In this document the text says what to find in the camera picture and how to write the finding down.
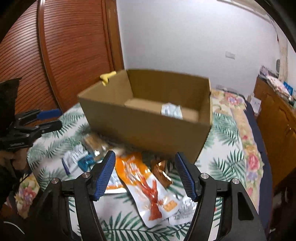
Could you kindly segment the blue white date pouch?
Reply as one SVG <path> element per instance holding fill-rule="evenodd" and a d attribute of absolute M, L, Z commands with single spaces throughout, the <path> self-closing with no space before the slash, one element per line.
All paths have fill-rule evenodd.
<path fill-rule="evenodd" d="M 82 144 L 78 144 L 73 150 L 67 151 L 61 159 L 66 174 L 68 176 L 72 174 L 78 167 L 78 161 L 87 155 L 88 151 Z"/>

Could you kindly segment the teal candy wrapper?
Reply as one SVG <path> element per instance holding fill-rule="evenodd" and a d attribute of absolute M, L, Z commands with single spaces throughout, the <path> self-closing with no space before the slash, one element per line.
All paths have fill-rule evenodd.
<path fill-rule="evenodd" d="M 90 166 L 95 165 L 96 162 L 92 155 L 88 154 L 87 156 L 84 156 L 78 161 L 78 167 L 83 171 L 87 172 Z"/>

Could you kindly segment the brown cracker bar packet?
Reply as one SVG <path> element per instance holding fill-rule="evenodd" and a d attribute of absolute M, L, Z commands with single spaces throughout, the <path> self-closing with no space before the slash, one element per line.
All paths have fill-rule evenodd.
<path fill-rule="evenodd" d="M 93 156 L 95 161 L 99 161 L 104 158 L 105 154 L 109 150 L 109 145 L 96 133 L 89 133 L 82 139 L 82 144 Z"/>

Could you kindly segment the orange white snack packet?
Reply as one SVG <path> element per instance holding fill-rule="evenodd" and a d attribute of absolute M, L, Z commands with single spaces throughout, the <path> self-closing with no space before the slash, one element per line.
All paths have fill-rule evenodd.
<path fill-rule="evenodd" d="M 142 160 L 141 153 L 116 158 L 115 170 L 135 201 L 144 224 L 151 228 L 173 216 L 181 201 L 168 192 Z"/>

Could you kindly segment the small orange snack packet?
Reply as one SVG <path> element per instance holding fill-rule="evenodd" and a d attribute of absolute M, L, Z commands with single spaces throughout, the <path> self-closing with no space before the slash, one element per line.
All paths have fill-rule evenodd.
<path fill-rule="evenodd" d="M 151 171 L 164 188 L 168 188 L 173 183 L 171 178 L 166 174 L 166 160 L 151 160 Z"/>

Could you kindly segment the white silver snack pouch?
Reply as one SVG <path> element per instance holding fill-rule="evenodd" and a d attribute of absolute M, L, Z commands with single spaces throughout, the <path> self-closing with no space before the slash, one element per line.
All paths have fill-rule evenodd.
<path fill-rule="evenodd" d="M 177 118 L 180 120 L 183 119 L 181 107 L 179 105 L 174 105 L 172 103 L 162 104 L 161 115 L 168 116 L 171 118 Z"/>

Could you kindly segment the floral quilt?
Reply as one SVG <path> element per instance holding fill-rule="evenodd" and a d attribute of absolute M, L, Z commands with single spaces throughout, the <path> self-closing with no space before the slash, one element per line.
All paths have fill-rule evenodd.
<path fill-rule="evenodd" d="M 213 124 L 204 147 L 195 162 L 200 171 L 213 178 L 229 181 L 238 178 L 255 207 L 270 201 L 272 181 L 262 137 L 251 105 L 243 97 L 222 90 L 213 90 Z M 62 158 L 81 144 L 90 126 L 79 104 L 61 116 L 62 129 L 47 133 L 29 149 L 26 157 L 29 171 L 20 176 L 20 186 L 11 193 L 7 205 L 27 219 L 37 194 L 44 191 L 55 177 L 71 180 L 82 171 L 75 168 L 67 174 Z M 153 227 L 145 226 L 129 191 L 107 194 L 95 203 L 104 233 L 109 240 L 182 240 L 189 228 L 185 207 L 172 218 Z"/>

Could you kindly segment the wooden louvred wardrobe door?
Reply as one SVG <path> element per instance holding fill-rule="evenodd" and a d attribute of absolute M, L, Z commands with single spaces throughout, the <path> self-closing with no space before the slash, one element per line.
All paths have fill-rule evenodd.
<path fill-rule="evenodd" d="M 1 1 L 1 81 L 20 80 L 16 113 L 67 111 L 123 68 L 116 1 Z"/>

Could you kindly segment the yellow Pikachu plush toy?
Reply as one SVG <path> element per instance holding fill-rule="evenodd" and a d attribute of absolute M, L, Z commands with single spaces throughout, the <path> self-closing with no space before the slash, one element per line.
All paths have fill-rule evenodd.
<path fill-rule="evenodd" d="M 102 81 L 102 84 L 104 86 L 106 86 L 109 83 L 109 78 L 111 78 L 114 75 L 116 75 L 116 71 L 112 71 L 110 73 L 105 73 L 105 74 L 100 75 L 100 79 Z"/>

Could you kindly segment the wooden sideboard cabinet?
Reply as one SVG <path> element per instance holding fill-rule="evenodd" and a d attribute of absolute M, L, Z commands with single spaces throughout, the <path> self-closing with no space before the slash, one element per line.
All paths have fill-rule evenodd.
<path fill-rule="evenodd" d="M 261 100 L 257 124 L 266 147 L 275 189 L 295 168 L 295 109 L 260 77 L 256 78 L 253 93 Z"/>

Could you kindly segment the brown cardboard box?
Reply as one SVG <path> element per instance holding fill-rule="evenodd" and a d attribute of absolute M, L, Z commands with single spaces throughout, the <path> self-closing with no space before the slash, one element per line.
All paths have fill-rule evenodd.
<path fill-rule="evenodd" d="M 91 129 L 140 150 L 195 162 L 212 126 L 211 84 L 205 77 L 151 69 L 121 70 L 78 96 Z M 181 107 L 183 119 L 161 115 Z"/>

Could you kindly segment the folded floral cloth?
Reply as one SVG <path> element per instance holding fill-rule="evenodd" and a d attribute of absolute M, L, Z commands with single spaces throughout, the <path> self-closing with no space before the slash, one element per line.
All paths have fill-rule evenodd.
<path fill-rule="evenodd" d="M 283 85 L 283 83 L 270 75 L 267 75 L 267 83 L 270 85 L 270 87 L 280 96 L 284 96 L 286 98 L 291 98 L 290 93 L 286 89 L 286 87 Z"/>

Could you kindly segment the blue box on cabinet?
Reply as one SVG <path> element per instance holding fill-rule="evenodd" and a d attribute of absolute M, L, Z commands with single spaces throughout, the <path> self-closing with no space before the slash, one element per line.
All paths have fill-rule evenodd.
<path fill-rule="evenodd" d="M 293 87 L 291 85 L 289 85 L 287 82 L 283 82 L 283 85 L 285 86 L 285 88 L 288 90 L 288 93 L 292 96 L 293 95 Z"/>

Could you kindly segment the small white fan heater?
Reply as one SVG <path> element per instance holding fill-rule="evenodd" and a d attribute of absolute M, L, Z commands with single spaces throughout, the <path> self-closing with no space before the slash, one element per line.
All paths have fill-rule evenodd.
<path fill-rule="evenodd" d="M 280 59 L 276 60 L 276 73 L 279 74 L 280 73 Z"/>

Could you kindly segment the beige curtain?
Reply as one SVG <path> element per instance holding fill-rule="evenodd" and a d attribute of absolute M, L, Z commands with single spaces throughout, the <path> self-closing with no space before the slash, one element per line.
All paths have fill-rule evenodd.
<path fill-rule="evenodd" d="M 287 51 L 287 37 L 281 28 L 276 24 L 278 45 L 280 49 L 280 72 L 279 80 L 281 82 L 287 81 L 288 76 L 288 51 Z"/>

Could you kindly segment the white wall switch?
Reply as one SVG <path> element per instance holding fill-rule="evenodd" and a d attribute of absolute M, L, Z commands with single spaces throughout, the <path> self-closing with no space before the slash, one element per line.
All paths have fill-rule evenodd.
<path fill-rule="evenodd" d="M 233 54 L 233 53 L 231 53 L 231 52 L 226 51 L 226 52 L 225 52 L 225 57 L 226 57 L 226 58 L 229 58 L 229 59 L 233 59 L 233 60 L 235 60 L 236 55 Z"/>

